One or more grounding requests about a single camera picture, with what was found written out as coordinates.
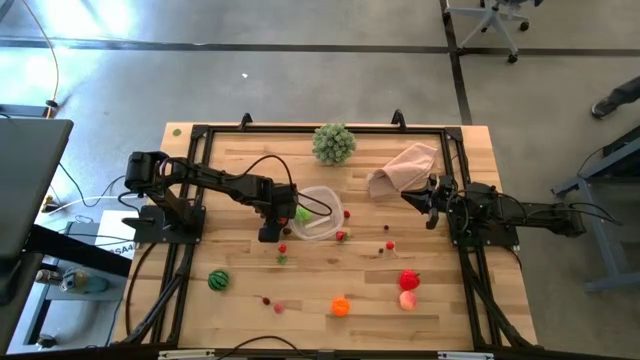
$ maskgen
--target shoe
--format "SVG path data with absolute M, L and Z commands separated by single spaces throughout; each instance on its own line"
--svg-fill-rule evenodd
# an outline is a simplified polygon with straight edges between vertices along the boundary
M 618 105 L 609 101 L 609 98 L 604 98 L 591 107 L 591 115 L 596 119 L 601 119 L 614 112 L 617 108 Z

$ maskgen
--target wooden tabletop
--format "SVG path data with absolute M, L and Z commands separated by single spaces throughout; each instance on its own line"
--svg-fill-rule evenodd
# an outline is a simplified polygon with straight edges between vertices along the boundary
M 193 125 L 168 124 L 162 151 L 186 156 Z M 181 130 L 181 135 L 174 136 L 176 129 Z M 500 189 L 488 128 L 462 129 L 472 180 Z M 181 347 L 232 348 L 255 336 L 279 335 L 303 349 L 472 348 L 460 264 L 450 243 L 447 222 L 440 221 L 436 229 L 426 230 L 426 216 L 399 196 L 374 201 L 367 192 L 367 174 L 413 143 L 439 148 L 438 138 L 357 134 L 356 141 L 357 150 L 346 166 L 327 167 L 312 155 L 310 134 L 215 135 L 211 167 L 241 173 L 259 157 L 277 154 L 287 162 L 299 189 L 315 185 L 332 188 L 351 212 L 351 218 L 344 223 L 351 238 L 341 245 L 331 239 L 312 242 L 294 235 L 283 237 L 280 243 L 287 245 L 289 260 L 280 265 L 276 261 L 278 244 L 257 240 L 262 220 L 253 208 L 237 204 L 227 195 L 205 191 L 207 218 L 193 260 Z M 432 171 L 444 173 L 441 152 Z M 277 161 L 261 162 L 252 173 L 286 182 L 286 173 Z M 390 229 L 385 232 L 383 224 Z M 378 249 L 389 240 L 396 244 L 395 254 L 380 256 Z M 133 327 L 158 296 L 167 248 L 156 246 L 141 267 L 131 298 Z M 132 272 L 143 250 L 137 251 Z M 502 248 L 490 247 L 486 252 L 497 303 L 521 334 L 535 343 L 516 259 Z M 207 285 L 209 273 L 216 269 L 231 274 L 231 285 L 225 292 L 214 292 Z M 398 306 L 397 278 L 404 269 L 417 271 L 422 281 L 414 291 L 418 305 L 413 312 Z M 272 306 L 265 306 L 262 296 L 283 304 L 284 313 L 278 315 Z M 350 300 L 348 316 L 331 314 L 331 299 L 336 296 Z M 168 310 L 163 336 L 170 327 L 173 302 Z M 125 337 L 124 311 L 120 313 L 114 340 Z M 488 338 L 486 313 L 480 308 L 479 314 L 483 334 Z M 286 345 L 264 340 L 246 347 L 280 349 Z

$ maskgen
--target plastic bowl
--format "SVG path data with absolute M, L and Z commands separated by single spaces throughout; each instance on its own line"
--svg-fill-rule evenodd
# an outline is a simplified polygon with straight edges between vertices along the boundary
M 302 189 L 299 193 L 322 201 L 331 207 L 332 212 L 331 215 L 328 216 L 329 219 L 326 220 L 325 218 L 327 218 L 327 216 L 320 216 L 313 213 L 311 213 L 311 218 L 304 223 L 293 219 L 291 222 L 291 230 L 293 233 L 302 240 L 323 240 L 335 237 L 336 232 L 340 230 L 344 222 L 342 202 L 340 202 L 338 195 L 326 186 L 313 186 Z M 298 196 L 298 202 L 321 214 L 329 211 L 325 206 L 303 196 Z

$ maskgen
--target towel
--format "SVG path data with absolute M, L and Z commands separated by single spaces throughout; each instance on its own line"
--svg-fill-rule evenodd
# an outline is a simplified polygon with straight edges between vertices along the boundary
M 426 179 L 437 152 L 437 149 L 421 143 L 409 146 L 382 169 L 367 176 L 369 195 L 375 198 L 403 191 Z

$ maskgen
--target office chair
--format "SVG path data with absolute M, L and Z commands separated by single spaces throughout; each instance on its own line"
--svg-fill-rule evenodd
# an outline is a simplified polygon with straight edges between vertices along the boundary
M 483 9 L 453 8 L 449 6 L 449 0 L 447 0 L 447 7 L 442 14 L 445 24 L 451 19 L 451 14 L 473 16 L 482 19 L 478 26 L 473 29 L 471 34 L 469 34 L 469 36 L 460 43 L 458 47 L 458 54 L 465 54 L 465 45 L 467 45 L 467 43 L 478 34 L 478 31 L 484 33 L 487 31 L 489 26 L 493 26 L 506 40 L 507 46 L 511 51 L 507 61 L 510 64 L 518 61 L 518 47 L 511 39 L 511 36 L 504 25 L 504 21 L 522 21 L 520 23 L 520 31 L 529 30 L 529 18 L 517 13 L 520 9 L 520 5 L 527 1 L 533 1 L 534 5 L 538 7 L 544 0 L 480 0 L 480 6 L 483 7 Z M 508 7 L 506 14 L 500 13 L 500 5 Z

